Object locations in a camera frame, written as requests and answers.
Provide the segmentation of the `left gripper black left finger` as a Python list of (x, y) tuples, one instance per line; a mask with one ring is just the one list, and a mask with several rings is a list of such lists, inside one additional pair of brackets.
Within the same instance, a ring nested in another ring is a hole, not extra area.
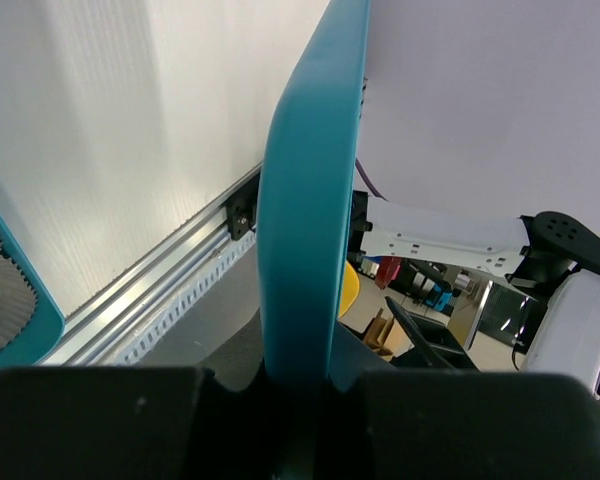
[(0, 370), (0, 479), (270, 479), (262, 405), (198, 367)]

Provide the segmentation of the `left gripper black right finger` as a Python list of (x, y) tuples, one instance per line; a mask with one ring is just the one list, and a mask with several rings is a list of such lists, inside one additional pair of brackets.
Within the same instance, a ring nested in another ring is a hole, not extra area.
[(600, 403), (562, 375), (398, 369), (344, 327), (323, 479), (600, 479)]

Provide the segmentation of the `teal box lid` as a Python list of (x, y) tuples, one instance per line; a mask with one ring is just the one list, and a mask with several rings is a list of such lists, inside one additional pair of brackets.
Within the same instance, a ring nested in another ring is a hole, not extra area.
[(294, 390), (327, 377), (349, 233), (371, 4), (332, 1), (278, 101), (261, 168), (264, 363)]

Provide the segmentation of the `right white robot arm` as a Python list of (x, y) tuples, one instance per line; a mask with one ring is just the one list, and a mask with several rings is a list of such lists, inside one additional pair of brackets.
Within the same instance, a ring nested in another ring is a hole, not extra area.
[(482, 274), (547, 305), (522, 368), (600, 384), (600, 237), (555, 211), (477, 219), (392, 204), (356, 191), (348, 251)]

